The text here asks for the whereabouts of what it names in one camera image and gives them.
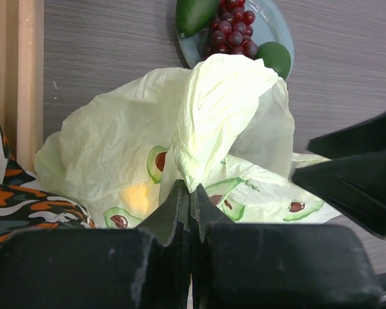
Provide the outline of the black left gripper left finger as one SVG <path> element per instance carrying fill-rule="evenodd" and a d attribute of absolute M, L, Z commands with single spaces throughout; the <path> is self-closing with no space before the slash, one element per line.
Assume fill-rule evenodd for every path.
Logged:
<path fill-rule="evenodd" d="M 0 308 L 186 308 L 182 180 L 134 229 L 18 232 L 0 249 Z"/>

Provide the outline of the dark green avocado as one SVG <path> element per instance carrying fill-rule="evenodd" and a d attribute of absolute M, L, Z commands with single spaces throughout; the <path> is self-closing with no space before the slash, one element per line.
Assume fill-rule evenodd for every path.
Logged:
<path fill-rule="evenodd" d="M 208 25 L 219 8 L 219 0 L 177 0 L 176 28 L 182 38 L 192 37 Z"/>

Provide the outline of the light blue plate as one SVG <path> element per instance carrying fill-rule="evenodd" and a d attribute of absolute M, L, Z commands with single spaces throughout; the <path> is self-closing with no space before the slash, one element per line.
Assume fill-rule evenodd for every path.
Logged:
<path fill-rule="evenodd" d="M 270 0 L 246 1 L 244 10 L 250 10 L 255 14 L 252 39 L 258 46 L 266 42 L 278 42 L 289 51 L 288 75 L 290 75 L 295 60 L 293 38 L 277 4 Z M 208 30 L 201 30 L 190 38 L 182 38 L 178 35 L 181 53 L 190 69 L 202 60 L 201 52 L 205 47 L 207 33 Z"/>

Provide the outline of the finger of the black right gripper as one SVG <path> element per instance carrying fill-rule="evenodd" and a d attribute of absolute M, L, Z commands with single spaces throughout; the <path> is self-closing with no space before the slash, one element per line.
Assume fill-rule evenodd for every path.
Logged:
<path fill-rule="evenodd" d="M 386 112 L 309 141 L 307 150 L 325 158 L 342 158 L 386 150 Z"/>
<path fill-rule="evenodd" d="M 386 151 L 296 169 L 291 180 L 367 232 L 386 238 Z"/>

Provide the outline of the green lime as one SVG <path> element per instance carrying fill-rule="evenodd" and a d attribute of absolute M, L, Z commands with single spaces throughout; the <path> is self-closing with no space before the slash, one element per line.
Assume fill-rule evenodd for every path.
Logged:
<path fill-rule="evenodd" d="M 291 55 L 281 43 L 266 42 L 260 45 L 253 59 L 262 59 L 267 68 L 273 69 L 284 80 L 290 74 L 292 65 Z"/>

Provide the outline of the red grape bunch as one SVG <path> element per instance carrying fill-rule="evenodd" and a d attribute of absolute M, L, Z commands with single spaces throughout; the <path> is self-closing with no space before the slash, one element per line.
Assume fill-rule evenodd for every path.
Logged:
<path fill-rule="evenodd" d="M 208 35 L 201 58 L 216 53 L 244 55 L 253 59 L 258 45 L 252 40 L 256 15 L 242 0 L 220 1 L 216 15 L 208 25 Z"/>

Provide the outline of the orange camouflage cloth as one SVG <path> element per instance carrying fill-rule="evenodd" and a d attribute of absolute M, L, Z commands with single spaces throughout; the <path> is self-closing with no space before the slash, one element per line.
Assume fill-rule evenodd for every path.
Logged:
<path fill-rule="evenodd" d="M 10 152 L 0 125 L 0 246 L 19 229 L 95 227 L 87 209 L 75 201 L 31 187 L 36 177 Z"/>

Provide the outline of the light green plastic bag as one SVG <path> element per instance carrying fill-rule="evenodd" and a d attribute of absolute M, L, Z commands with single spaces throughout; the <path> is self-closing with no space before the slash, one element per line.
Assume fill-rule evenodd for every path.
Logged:
<path fill-rule="evenodd" d="M 238 223 L 325 223 L 338 212 L 290 182 L 321 156 L 293 150 L 287 85 L 262 60 L 213 55 L 96 96 L 35 156 L 39 182 L 98 228 L 137 226 L 181 180 Z"/>

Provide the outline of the wooden clothes rack frame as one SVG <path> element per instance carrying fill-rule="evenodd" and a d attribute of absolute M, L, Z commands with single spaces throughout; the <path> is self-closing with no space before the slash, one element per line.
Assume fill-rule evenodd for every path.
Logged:
<path fill-rule="evenodd" d="M 0 0 L 0 123 L 29 171 L 43 143 L 43 97 L 44 3 Z"/>

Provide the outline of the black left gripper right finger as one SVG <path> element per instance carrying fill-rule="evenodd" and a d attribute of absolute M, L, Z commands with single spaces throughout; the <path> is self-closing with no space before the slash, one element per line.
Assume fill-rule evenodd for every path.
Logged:
<path fill-rule="evenodd" d="M 376 308 L 381 284 L 342 225 L 234 223 L 191 196 L 194 308 Z"/>

